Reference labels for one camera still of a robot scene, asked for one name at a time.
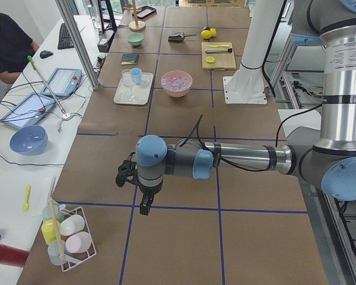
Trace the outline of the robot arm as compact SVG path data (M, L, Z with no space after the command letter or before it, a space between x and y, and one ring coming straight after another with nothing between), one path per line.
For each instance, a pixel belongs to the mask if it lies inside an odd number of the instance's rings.
M356 25L328 31L321 39L326 45L321 127L312 146L167 145L156 135L144 136L135 153L141 214L150 212L166 175L206 179L223 164L251 172L276 170L336 199L356 200Z
M292 20L294 46L320 46L322 34L356 25L356 1L295 1Z

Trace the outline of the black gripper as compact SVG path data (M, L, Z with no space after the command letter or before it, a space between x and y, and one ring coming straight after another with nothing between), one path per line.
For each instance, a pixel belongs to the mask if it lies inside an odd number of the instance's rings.
M139 183L139 189L142 192L142 201L139 208L140 214L149 215L154 196L161 191L162 186L163 182L154 186L146 186L141 182Z

